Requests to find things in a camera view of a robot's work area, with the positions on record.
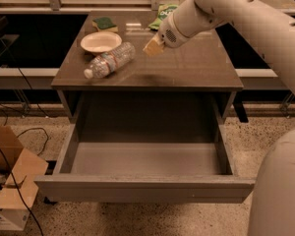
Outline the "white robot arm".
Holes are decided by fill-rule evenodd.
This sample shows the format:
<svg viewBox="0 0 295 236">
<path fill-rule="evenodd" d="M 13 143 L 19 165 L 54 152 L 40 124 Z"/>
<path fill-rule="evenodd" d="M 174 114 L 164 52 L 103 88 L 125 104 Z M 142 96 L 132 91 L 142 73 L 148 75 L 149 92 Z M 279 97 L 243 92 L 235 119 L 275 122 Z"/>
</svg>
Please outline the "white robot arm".
<svg viewBox="0 0 295 236">
<path fill-rule="evenodd" d="M 295 19 L 260 0 L 186 0 L 162 21 L 144 52 L 177 48 L 221 23 L 231 24 L 295 95 Z M 295 236 L 295 128 L 260 166 L 248 236 Z"/>
</svg>

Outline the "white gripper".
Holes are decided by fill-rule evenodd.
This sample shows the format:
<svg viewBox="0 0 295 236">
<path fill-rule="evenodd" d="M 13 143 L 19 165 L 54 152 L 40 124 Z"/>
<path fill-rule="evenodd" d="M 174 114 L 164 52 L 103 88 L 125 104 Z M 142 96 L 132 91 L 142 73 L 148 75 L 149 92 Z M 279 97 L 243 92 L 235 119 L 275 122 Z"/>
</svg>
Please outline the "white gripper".
<svg viewBox="0 0 295 236">
<path fill-rule="evenodd" d="M 164 44 L 170 48 L 178 48 L 186 43 L 189 37 L 182 33 L 177 13 L 172 12 L 161 22 L 158 33 L 153 39 L 143 49 L 149 57 L 161 54 Z"/>
</svg>

